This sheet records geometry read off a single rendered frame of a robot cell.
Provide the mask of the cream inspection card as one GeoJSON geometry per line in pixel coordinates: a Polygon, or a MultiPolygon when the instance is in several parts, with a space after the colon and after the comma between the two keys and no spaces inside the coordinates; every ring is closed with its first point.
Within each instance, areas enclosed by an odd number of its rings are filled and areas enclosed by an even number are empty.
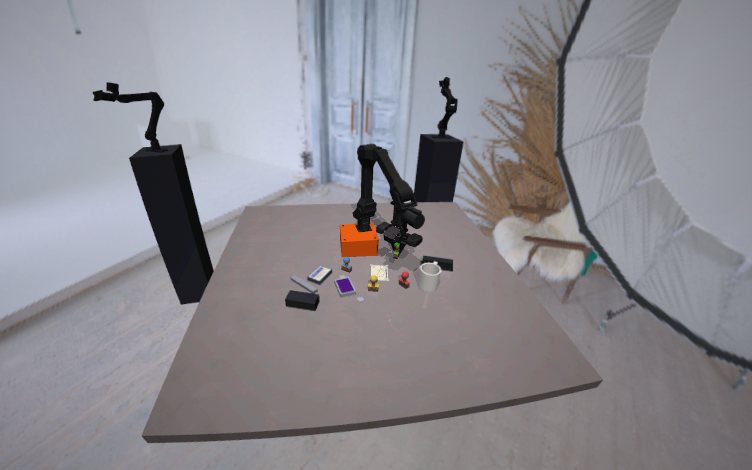
{"type": "Polygon", "coordinates": [[[378,278],[378,281],[390,281],[388,279],[388,265],[385,266],[378,266],[378,265],[370,265],[371,266],[371,276],[375,275],[378,278]]]}

